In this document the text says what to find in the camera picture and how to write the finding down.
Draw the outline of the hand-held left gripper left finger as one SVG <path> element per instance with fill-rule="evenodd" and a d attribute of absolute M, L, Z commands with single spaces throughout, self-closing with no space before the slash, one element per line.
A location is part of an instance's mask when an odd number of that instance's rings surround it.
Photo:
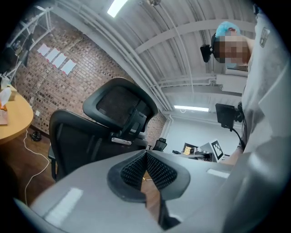
<path fill-rule="evenodd" d="M 108 186 L 111 167 L 140 150 L 82 166 L 44 191 L 28 207 L 15 204 L 38 233 L 161 233 L 144 203 L 127 202 Z"/>

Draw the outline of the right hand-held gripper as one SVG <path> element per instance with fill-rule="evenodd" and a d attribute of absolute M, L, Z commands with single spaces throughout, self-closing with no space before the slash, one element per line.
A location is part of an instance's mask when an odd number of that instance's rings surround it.
<path fill-rule="evenodd" d="M 211 140 L 205 143 L 204 145 L 199 146 L 197 148 L 197 151 L 209 153 L 210 157 L 207 159 L 207 161 L 210 161 L 210 162 L 219 163 L 225 159 L 225 154 L 217 139 Z"/>

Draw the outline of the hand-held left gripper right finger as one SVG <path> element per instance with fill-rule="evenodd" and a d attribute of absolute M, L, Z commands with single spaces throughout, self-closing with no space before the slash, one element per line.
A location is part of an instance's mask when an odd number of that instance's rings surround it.
<path fill-rule="evenodd" d="M 290 139 L 275 137 L 243 154 L 234 166 L 162 152 L 149 156 L 177 172 L 160 191 L 170 233 L 246 233 L 273 210 L 290 180 Z"/>

